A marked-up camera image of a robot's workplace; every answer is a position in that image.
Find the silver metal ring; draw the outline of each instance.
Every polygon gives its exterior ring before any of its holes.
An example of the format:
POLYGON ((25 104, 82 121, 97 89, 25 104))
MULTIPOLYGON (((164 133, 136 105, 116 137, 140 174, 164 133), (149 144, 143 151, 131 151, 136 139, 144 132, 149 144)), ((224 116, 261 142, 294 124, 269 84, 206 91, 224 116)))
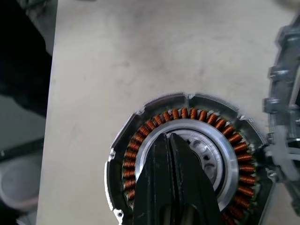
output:
POLYGON ((226 137, 213 126, 205 122, 190 119, 172 120, 154 129, 145 138, 137 153, 135 161, 136 180, 138 180, 143 169, 150 147, 157 137, 162 133, 171 133, 183 129, 196 131, 206 136, 221 153, 225 171, 223 173, 224 182, 217 195, 217 201, 219 208, 222 211, 230 203, 237 189, 239 182, 238 163, 234 150, 226 137))

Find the floor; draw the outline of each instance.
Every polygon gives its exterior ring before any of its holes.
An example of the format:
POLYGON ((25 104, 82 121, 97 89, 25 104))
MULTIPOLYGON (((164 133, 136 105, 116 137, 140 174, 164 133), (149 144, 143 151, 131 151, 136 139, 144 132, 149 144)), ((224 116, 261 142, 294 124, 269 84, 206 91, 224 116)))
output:
MULTIPOLYGON (((227 99, 267 133, 274 40, 292 18, 271 0, 59 0, 37 224, 117 224, 109 146, 164 93, 227 99)), ((279 185, 266 224, 299 224, 290 202, 279 185)))
POLYGON ((21 108, 11 97, 0 96, 0 150, 42 138, 45 118, 21 108))

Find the screw hole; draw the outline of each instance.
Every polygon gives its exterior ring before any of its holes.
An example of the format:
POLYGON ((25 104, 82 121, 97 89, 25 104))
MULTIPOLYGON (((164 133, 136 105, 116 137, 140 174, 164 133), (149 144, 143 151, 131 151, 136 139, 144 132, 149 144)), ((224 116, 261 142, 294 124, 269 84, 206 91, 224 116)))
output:
POLYGON ((205 155, 205 156, 203 157, 203 159, 206 160, 206 161, 208 161, 208 160, 210 159, 210 157, 209 157, 208 155, 205 155))

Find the copper wire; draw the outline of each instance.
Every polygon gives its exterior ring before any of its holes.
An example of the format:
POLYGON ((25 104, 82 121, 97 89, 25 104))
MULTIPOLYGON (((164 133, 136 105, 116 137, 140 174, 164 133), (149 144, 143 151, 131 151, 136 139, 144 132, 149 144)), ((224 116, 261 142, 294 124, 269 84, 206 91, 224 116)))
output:
POLYGON ((215 122, 217 121, 218 116, 215 114, 211 114, 209 115, 208 119, 207 119, 207 123, 210 125, 214 125, 215 122))
POLYGON ((228 136, 230 136, 233 132, 234 132, 233 126, 227 125, 227 126, 224 128, 224 130, 222 131, 222 134, 223 134, 225 137, 228 137, 228 136))
POLYGON ((149 129, 149 131, 152 131, 152 130, 154 130, 155 125, 154 125, 154 123, 151 120, 148 120, 146 122, 146 127, 149 129))
POLYGON ((235 217, 238 220, 243 219, 244 217, 244 212, 242 210, 239 210, 238 208, 236 208, 235 206, 231 205, 228 208, 229 212, 231 215, 233 215, 233 217, 235 217))
POLYGON ((228 141, 230 144, 240 142, 242 140, 242 136, 239 133, 235 133, 230 138, 228 138, 228 141))
POLYGON ((172 116, 173 116, 173 120, 179 119, 179 112, 177 109, 172 110, 172 116))
POLYGON ((139 143, 142 143, 143 140, 145 139, 145 137, 143 137, 142 135, 139 135, 139 134, 135 134, 133 137, 132 137, 133 140, 139 142, 139 143))
POLYGON ((244 183, 247 183, 247 184, 255 184, 256 183, 256 179, 255 177, 252 177, 252 176, 244 176, 244 175, 241 175, 240 176, 240 181, 241 182, 244 182, 244 183))
POLYGON ((250 187, 245 187, 245 186, 239 185, 238 192, 243 193, 244 195, 249 196, 251 198, 253 198, 253 196, 254 196, 254 190, 250 187))
POLYGON ((233 201, 237 204, 237 205, 240 205, 242 207, 244 207, 245 209, 249 209, 250 208, 250 202, 248 199, 245 199, 241 196, 238 196, 236 195, 234 198, 233 198, 233 201))
POLYGON ((136 158, 136 152, 133 151, 126 151, 124 158, 130 158, 130 159, 135 159, 136 158))
POLYGON ((237 158, 238 158, 238 162, 247 162, 253 160, 252 155, 249 153, 238 155, 237 158))
POLYGON ((148 134, 150 133, 150 131, 144 126, 141 126, 141 128, 139 129, 139 132, 145 137, 148 136, 148 134))
POLYGON ((135 161, 125 160, 123 162, 123 167, 125 167, 125 168, 134 168, 135 167, 135 161))
POLYGON ((166 122, 171 120, 171 117, 170 117, 170 114, 168 113, 168 111, 163 113, 163 117, 164 117, 166 122))
POLYGON ((127 198, 127 201, 134 199, 135 198, 135 190, 131 189, 131 190, 125 192, 125 196, 127 198))
POLYGON ((181 117, 183 119, 186 119, 188 117, 188 109, 187 108, 182 108, 182 110, 181 110, 181 117))
POLYGON ((158 126, 164 123, 159 115, 154 116, 154 121, 158 126))
POLYGON ((196 120, 198 116, 198 110, 197 109, 191 109, 190 118, 193 120, 196 120))
POLYGON ((130 177, 135 177, 135 171, 134 170, 124 170, 123 178, 130 178, 130 177))
POLYGON ((226 213, 222 214, 222 219, 225 221, 226 225, 236 225, 235 221, 229 217, 226 213))
POLYGON ((135 188, 135 180, 126 180, 123 182, 124 190, 135 188))
POLYGON ((253 165, 240 165, 240 171, 254 173, 256 171, 256 167, 253 165))
POLYGON ((239 143, 233 147, 235 153, 239 153, 241 151, 246 151, 248 149, 248 145, 245 142, 239 143))
POLYGON ((202 110, 199 114, 199 120, 204 122, 206 121, 206 117, 207 117, 207 111, 202 110))
POLYGON ((215 128, 218 130, 221 130, 226 124, 226 121, 224 119, 219 119, 216 124, 215 124, 215 128))

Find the table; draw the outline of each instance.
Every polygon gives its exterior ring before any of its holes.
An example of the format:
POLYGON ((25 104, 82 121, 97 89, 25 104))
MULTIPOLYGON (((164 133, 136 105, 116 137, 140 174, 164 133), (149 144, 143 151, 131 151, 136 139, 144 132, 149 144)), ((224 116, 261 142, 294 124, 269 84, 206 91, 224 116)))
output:
MULTIPOLYGON (((227 99, 266 133, 274 40, 292 17, 260 0, 59 0, 37 224, 117 224, 110 144, 164 93, 227 99)), ((299 223, 290 201, 280 185, 267 224, 299 223)))

